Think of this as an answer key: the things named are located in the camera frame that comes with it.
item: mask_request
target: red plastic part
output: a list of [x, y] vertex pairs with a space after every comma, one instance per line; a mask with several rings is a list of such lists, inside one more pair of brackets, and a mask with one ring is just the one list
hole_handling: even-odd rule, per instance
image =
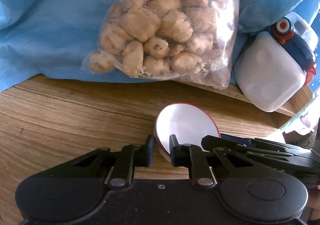
[[309, 83], [311, 83], [313, 81], [313, 77], [317, 75], [316, 63], [315, 62], [310, 63], [306, 72], [307, 72], [306, 81], [303, 86], [307, 86]]
[[276, 24], [274, 24], [272, 26], [272, 31], [273, 31], [273, 34], [275, 35], [275, 37], [279, 40], [279, 43], [281, 45], [284, 45], [285, 44], [285, 41], [292, 38], [293, 35], [294, 35], [294, 32], [291, 31], [289, 34], [285, 35], [285, 36], [281, 36], [280, 34], [278, 34], [277, 32], [277, 29], [276, 29]]

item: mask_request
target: circular cover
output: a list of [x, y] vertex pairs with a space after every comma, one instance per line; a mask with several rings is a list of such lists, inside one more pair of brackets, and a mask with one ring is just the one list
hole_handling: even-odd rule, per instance
[[272, 178], [227, 178], [222, 183], [220, 192], [223, 201], [231, 210], [259, 222], [283, 222], [293, 219], [301, 214], [308, 199], [303, 183], [289, 175]]
[[179, 144], [193, 144], [202, 148], [207, 135], [220, 137], [215, 122], [204, 111], [186, 103], [171, 104], [160, 111], [155, 124], [155, 137], [160, 153], [170, 160], [169, 137], [176, 135]]
[[27, 178], [16, 190], [16, 203], [24, 218], [61, 222], [92, 210], [103, 196], [96, 178]]

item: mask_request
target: plastic lid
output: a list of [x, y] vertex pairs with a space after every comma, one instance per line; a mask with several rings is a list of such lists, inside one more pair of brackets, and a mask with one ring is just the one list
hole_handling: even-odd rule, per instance
[[155, 137], [159, 151], [169, 161], [169, 137], [174, 134], [179, 144], [193, 144], [202, 148], [201, 140], [207, 135], [220, 137], [216, 123], [196, 106], [174, 103], [160, 111], [156, 119]]
[[294, 32], [307, 42], [313, 52], [318, 44], [318, 36], [314, 30], [302, 17], [295, 12], [291, 12], [285, 17], [288, 18], [293, 24]]

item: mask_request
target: bag of cookies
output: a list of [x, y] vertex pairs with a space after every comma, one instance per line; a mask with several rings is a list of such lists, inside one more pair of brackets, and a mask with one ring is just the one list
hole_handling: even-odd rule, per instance
[[226, 88], [238, 13], [239, 0], [118, 0], [83, 67]]

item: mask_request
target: white plastic container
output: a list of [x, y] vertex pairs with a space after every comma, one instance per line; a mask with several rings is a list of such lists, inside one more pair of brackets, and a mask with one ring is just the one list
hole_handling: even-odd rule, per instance
[[239, 88], [258, 108], [274, 112], [305, 83], [299, 64], [269, 34], [261, 32], [234, 66]]

